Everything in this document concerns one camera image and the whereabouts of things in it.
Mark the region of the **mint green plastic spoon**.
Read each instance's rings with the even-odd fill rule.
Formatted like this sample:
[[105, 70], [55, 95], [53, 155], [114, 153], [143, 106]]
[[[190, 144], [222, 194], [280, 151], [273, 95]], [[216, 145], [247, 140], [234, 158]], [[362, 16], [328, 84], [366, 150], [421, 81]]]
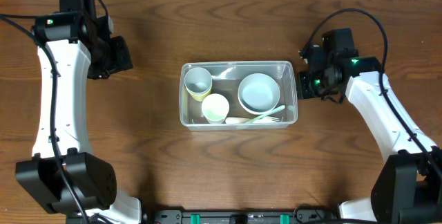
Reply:
[[278, 107], [274, 108], [273, 110], [271, 110], [269, 112], [266, 112], [266, 113], [263, 113], [262, 115], [259, 115], [258, 117], [254, 118], [254, 119], [250, 119], [249, 121], [246, 122], [246, 124], [254, 123], [256, 120], [261, 120], [261, 119], [263, 119], [263, 118], [265, 118], [267, 116], [270, 116], [270, 115], [272, 115], [274, 113], [278, 113], [278, 112], [280, 112], [280, 111], [282, 111], [284, 109], [285, 109], [285, 105], [278, 106]]

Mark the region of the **grey plastic bowl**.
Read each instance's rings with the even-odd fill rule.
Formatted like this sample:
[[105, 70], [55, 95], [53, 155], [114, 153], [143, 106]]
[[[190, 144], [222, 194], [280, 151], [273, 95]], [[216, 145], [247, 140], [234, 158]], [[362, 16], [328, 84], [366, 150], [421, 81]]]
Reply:
[[270, 76], [254, 73], [246, 76], [238, 87], [238, 100], [248, 104], [276, 104], [280, 100], [280, 86]]

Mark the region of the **yellow plastic bowl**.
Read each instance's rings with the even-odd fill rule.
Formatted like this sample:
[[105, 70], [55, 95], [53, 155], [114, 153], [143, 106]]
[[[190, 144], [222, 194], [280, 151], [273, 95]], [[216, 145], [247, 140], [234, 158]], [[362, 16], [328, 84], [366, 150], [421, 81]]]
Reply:
[[276, 104], [270, 102], [269, 104], [248, 104], [246, 102], [240, 101], [241, 107], [248, 113], [253, 115], [261, 115], [268, 113], [276, 107]]

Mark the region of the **grey plastic cup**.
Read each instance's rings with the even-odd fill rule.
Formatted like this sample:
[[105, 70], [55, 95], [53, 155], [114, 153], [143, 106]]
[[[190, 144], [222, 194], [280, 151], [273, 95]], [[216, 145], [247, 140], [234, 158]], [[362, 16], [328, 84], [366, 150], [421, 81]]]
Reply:
[[184, 77], [184, 85], [188, 92], [201, 95], [209, 91], [212, 86], [212, 76], [207, 69], [195, 67]]

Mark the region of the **yellow plastic cup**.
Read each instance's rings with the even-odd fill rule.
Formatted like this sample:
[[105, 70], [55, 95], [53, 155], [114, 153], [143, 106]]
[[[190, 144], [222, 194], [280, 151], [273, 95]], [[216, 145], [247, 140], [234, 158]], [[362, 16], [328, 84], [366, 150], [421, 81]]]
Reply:
[[189, 89], [187, 91], [190, 94], [190, 96], [197, 102], [202, 102], [208, 95], [211, 94], [211, 88], [208, 88], [206, 91], [202, 93], [196, 93]]

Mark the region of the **pink plastic fork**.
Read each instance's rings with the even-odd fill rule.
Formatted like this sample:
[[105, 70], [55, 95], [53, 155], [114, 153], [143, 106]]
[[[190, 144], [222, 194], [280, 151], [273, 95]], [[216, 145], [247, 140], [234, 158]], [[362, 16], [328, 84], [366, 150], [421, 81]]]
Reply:
[[279, 122], [279, 121], [280, 121], [279, 118], [267, 116], [267, 117], [263, 117], [258, 120], [253, 120], [253, 119], [249, 119], [249, 118], [227, 117], [224, 122], [226, 124], [244, 124], [247, 122], [266, 124], [266, 123]]

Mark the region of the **clear plastic container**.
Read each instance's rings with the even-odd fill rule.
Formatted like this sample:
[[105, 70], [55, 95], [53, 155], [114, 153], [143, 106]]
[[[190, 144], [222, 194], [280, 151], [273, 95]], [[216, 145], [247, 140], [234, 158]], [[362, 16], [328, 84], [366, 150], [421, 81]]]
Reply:
[[[279, 118], [279, 122], [251, 124], [210, 124], [202, 114], [202, 102], [197, 102], [188, 93], [184, 77], [195, 67], [205, 68], [212, 76], [211, 94], [226, 97], [230, 109], [227, 117], [254, 119], [259, 115], [246, 112], [238, 100], [238, 87], [248, 75], [263, 73], [272, 77], [280, 86], [280, 100], [276, 107], [285, 105], [285, 109], [270, 115]], [[293, 124], [298, 119], [298, 99], [294, 71], [287, 61], [247, 61], [247, 62], [200, 62], [183, 65], [180, 78], [180, 121], [191, 131], [221, 131], [245, 129], [280, 129]]]

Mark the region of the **cream white plastic cup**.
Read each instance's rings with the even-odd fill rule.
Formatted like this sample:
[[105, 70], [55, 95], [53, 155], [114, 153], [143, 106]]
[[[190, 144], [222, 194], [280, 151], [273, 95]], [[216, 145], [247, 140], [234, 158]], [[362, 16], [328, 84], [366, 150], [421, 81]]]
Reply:
[[230, 104], [225, 96], [214, 93], [205, 97], [201, 109], [210, 124], [222, 124], [227, 118]]

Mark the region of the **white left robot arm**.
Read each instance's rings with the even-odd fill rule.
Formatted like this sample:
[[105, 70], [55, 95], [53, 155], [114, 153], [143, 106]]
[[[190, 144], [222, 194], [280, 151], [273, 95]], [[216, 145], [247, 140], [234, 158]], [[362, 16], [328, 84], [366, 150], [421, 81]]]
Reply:
[[41, 65], [41, 110], [32, 157], [16, 164], [18, 183], [49, 214], [68, 223], [142, 223], [141, 201], [117, 188], [113, 167], [95, 157], [86, 126], [86, 82], [133, 64], [113, 35], [101, 0], [59, 0], [59, 11], [35, 19]]

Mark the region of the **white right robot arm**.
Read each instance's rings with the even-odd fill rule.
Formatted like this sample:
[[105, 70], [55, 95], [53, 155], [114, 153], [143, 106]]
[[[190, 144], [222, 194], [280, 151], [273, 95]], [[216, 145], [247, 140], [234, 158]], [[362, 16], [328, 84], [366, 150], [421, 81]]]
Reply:
[[379, 223], [441, 222], [441, 149], [414, 123], [390, 87], [375, 56], [361, 56], [349, 28], [306, 43], [300, 57], [300, 98], [339, 94], [353, 104], [381, 151], [384, 166], [367, 198], [338, 206], [343, 219]]

